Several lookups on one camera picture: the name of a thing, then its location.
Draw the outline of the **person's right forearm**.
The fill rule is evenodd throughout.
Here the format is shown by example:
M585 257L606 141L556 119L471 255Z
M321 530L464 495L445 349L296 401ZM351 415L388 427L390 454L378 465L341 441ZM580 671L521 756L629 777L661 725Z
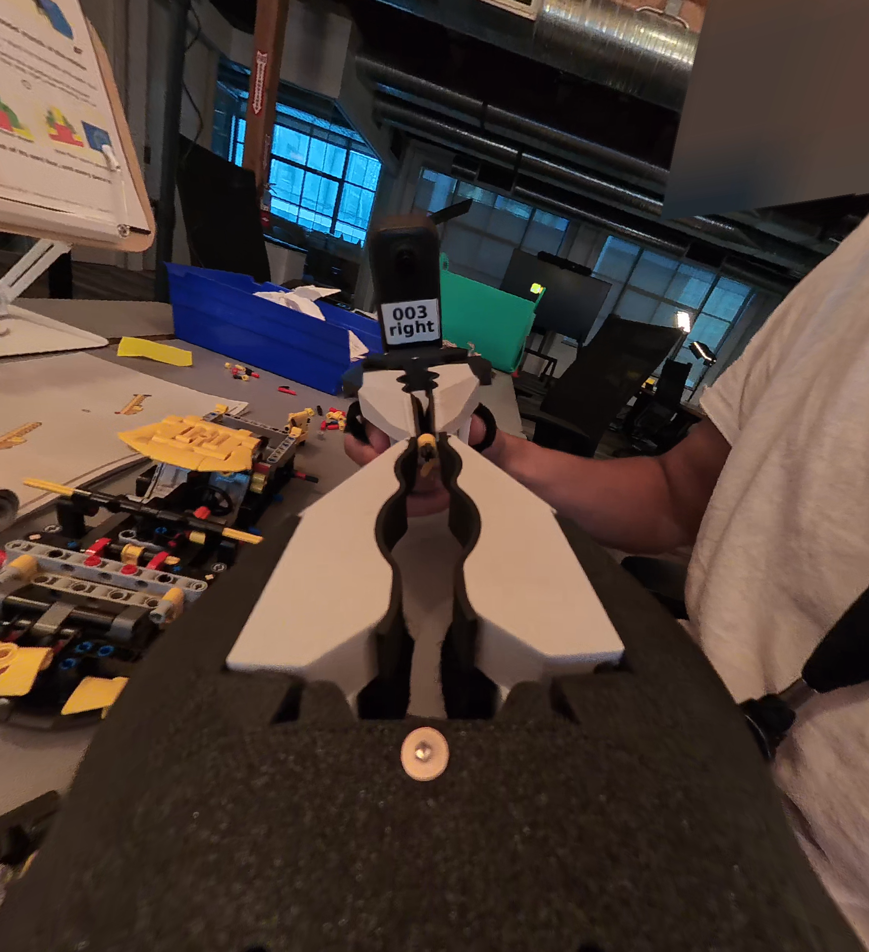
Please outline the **person's right forearm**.
M503 432L486 456L598 544L661 555L696 541L730 450L704 420L657 457L581 458Z

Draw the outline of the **yellow pointed flat piece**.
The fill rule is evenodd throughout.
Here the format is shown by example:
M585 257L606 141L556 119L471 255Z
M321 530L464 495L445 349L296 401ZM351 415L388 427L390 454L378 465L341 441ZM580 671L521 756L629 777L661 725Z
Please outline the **yellow pointed flat piece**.
M113 678L85 677L71 692L71 695L60 709L60 714L64 717L73 717L96 712L101 718L104 718L119 698L128 681L129 679L123 676Z

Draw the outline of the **scattered small toy pins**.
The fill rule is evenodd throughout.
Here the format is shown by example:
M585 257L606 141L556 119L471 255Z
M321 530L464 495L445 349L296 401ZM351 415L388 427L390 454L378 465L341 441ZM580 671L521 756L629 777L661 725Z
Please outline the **scattered small toy pins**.
M317 390L295 379L249 364L227 362L224 367L239 389L239 400L247 403L241 416L271 430L283 431L290 413L304 408L316 409L316 416L309 425L309 429L314 431L320 430L324 423L334 425L336 421L329 420L331 411L336 411L340 418L348 411L349 399Z

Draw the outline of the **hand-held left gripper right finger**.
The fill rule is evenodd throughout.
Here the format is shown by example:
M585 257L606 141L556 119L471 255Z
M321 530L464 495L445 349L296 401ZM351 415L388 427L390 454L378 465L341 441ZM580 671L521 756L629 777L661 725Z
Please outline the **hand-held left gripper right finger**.
M461 547L443 645L452 680L508 691L622 660L554 510L457 437L439 439L439 456Z

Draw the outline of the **large paned window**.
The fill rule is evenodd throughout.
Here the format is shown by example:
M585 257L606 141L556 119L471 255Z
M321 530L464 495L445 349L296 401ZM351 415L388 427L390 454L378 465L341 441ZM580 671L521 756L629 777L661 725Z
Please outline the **large paned window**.
M274 126L262 208L305 231L362 245L381 171L353 130L288 110Z

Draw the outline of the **black monitor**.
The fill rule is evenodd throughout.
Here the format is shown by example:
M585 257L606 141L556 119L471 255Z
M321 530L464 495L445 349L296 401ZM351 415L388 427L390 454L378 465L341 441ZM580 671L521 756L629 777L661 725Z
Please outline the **black monitor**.
M267 282L271 269L252 173L180 135L176 185L190 264Z
M582 347L613 284L589 268L546 252L514 249L500 290L534 303L533 329L555 332Z

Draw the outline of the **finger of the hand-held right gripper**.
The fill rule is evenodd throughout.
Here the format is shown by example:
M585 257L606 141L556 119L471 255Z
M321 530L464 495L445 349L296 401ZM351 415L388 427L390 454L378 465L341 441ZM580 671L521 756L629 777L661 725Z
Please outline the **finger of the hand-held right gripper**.
M363 419L390 439L424 432L424 391L408 390L402 370L363 370L360 410Z
M436 365L434 374L434 432L456 435L479 406L478 377L469 364Z

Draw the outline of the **metal ceiling duct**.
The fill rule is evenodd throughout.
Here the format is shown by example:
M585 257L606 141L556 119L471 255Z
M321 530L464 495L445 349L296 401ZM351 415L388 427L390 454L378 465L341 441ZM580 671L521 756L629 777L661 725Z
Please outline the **metal ceiling duct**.
M547 65L681 113L698 41L658 2L545 1L532 51Z

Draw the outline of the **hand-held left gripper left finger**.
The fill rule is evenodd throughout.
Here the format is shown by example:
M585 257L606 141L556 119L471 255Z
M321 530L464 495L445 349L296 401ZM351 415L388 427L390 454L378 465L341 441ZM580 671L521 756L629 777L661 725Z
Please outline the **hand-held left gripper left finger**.
M391 446L305 509L226 659L229 670L275 672L396 693L409 680L401 571L417 440Z

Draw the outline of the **green tote bin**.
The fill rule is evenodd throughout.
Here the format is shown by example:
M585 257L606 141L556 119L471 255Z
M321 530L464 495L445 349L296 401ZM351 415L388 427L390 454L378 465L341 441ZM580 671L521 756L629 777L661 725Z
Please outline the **green tote bin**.
M502 292L451 272L441 252L440 291L444 342L476 351L497 370L517 371L546 288L532 284L525 299Z

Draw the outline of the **wooden beam red label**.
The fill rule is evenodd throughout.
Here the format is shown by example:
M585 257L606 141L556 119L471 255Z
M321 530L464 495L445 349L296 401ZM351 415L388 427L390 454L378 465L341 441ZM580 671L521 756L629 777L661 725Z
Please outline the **wooden beam red label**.
M253 175L259 208L269 194L277 90L289 7L289 1L258 1L255 9L242 166Z

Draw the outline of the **yellow flat sheet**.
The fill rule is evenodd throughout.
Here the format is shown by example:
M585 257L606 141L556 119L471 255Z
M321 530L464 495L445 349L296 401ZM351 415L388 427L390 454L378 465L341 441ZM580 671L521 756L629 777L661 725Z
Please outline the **yellow flat sheet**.
M120 358L145 359L175 367L193 365L190 351L139 337L122 337L117 345L116 354Z

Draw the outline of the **wooden framed sign board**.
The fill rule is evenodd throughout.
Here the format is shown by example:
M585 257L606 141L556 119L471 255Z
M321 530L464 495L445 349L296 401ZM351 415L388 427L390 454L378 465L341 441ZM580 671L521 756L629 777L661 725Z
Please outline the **wooden framed sign board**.
M143 252L155 220L80 2L0 1L0 232Z

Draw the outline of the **blue storage bin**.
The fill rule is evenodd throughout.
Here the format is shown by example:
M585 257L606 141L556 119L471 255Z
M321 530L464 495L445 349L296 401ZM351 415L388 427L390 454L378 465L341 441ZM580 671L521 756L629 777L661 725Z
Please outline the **blue storage bin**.
M176 338L330 394L351 365L350 337L381 353L378 322L332 303L306 311L250 276L167 263Z

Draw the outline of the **yellow toy car model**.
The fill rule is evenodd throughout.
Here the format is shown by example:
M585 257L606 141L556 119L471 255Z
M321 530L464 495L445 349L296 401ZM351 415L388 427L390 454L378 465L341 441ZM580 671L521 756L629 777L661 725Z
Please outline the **yellow toy car model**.
M148 459L133 494L27 481L57 521L0 547L0 721L35 729L101 719L60 709L88 676L129 678L165 629L244 548L302 448L234 416L170 415L120 439Z

